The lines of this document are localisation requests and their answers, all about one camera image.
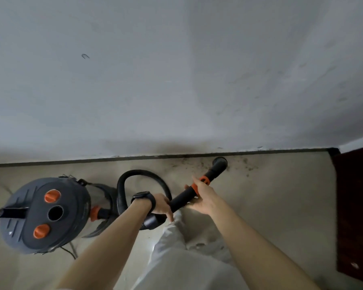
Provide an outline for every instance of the baseboard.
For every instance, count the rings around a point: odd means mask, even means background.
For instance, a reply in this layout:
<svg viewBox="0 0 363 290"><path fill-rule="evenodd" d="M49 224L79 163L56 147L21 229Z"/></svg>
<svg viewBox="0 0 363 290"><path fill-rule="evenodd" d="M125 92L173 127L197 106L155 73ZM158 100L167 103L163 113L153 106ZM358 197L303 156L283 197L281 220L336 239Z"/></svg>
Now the baseboard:
<svg viewBox="0 0 363 290"><path fill-rule="evenodd" d="M258 151L240 151L233 153L193 153L182 155L158 155L158 156L124 156L112 158L96 158L88 160L68 160L68 161L48 161L48 162L27 162L27 163L8 163L0 164L0 167L22 167L22 166L38 166L38 165L61 165L61 164L75 164L75 163L92 163L92 162L113 162L113 161L129 161L129 160L149 160L149 159L162 159L162 158L198 158L208 156L237 156L237 155L255 155L266 153L306 153L312 151L328 151L335 148L303 148L297 150L258 150Z"/></svg>
<svg viewBox="0 0 363 290"><path fill-rule="evenodd" d="M363 137L339 146L339 150L341 153L347 153L352 150L358 150L359 148L363 148Z"/></svg>

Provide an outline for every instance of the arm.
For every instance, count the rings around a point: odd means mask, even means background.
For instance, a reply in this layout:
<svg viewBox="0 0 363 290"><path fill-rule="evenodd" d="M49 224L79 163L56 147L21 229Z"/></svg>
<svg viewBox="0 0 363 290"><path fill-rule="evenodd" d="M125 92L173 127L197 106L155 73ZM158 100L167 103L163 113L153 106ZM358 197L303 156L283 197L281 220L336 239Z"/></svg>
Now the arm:
<svg viewBox="0 0 363 290"><path fill-rule="evenodd" d="M299 266L246 224L211 187L196 178L194 182L200 198L188 206L211 216L250 289L319 289Z"/></svg>
<svg viewBox="0 0 363 290"><path fill-rule="evenodd" d="M155 194L153 213L166 214L173 221L168 198ZM60 280L57 289L112 289L130 255L141 224L149 213L150 200L134 200L78 257Z"/></svg>

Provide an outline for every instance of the forearm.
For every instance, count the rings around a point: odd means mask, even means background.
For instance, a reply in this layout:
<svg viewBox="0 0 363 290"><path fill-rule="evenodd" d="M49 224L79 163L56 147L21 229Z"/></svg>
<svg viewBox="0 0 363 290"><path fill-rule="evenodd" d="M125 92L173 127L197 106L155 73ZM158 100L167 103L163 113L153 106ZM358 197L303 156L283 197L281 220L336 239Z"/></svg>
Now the forearm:
<svg viewBox="0 0 363 290"><path fill-rule="evenodd" d="M250 289L319 289L283 252L246 224L218 197L211 218Z"/></svg>
<svg viewBox="0 0 363 290"><path fill-rule="evenodd" d="M57 288L85 290L112 289L151 208L150 200L135 200L78 257Z"/></svg>

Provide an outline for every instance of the white wall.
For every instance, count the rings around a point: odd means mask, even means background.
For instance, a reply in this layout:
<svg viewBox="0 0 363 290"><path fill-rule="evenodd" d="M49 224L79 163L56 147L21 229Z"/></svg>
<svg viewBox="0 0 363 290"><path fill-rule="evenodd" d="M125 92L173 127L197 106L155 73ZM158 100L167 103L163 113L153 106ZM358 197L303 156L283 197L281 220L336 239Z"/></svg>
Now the white wall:
<svg viewBox="0 0 363 290"><path fill-rule="evenodd" d="M0 163L362 136L363 0L0 0Z"/></svg>

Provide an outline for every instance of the vacuum cleaner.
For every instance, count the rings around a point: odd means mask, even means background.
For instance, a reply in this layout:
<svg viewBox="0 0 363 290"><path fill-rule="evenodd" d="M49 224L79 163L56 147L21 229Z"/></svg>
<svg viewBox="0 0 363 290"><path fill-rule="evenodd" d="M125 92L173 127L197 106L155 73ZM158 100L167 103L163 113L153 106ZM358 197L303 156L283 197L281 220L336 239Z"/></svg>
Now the vacuum cleaner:
<svg viewBox="0 0 363 290"><path fill-rule="evenodd" d="M200 180L208 185L226 168L227 160L217 157ZM125 181L135 175L156 180L170 200L172 212L197 196L197 187L193 184L172 199L164 180L147 170L125 172L116 188L77 180L71 175L40 178L22 186L0 209L1 235L6 244L24 254L49 253L77 237L98 236L128 208ZM100 197L106 203L103 206L96 204ZM141 230L153 230L165 220L164 214L150 213ZM91 228L91 223L96 221L97 228L88 232L86 228Z"/></svg>

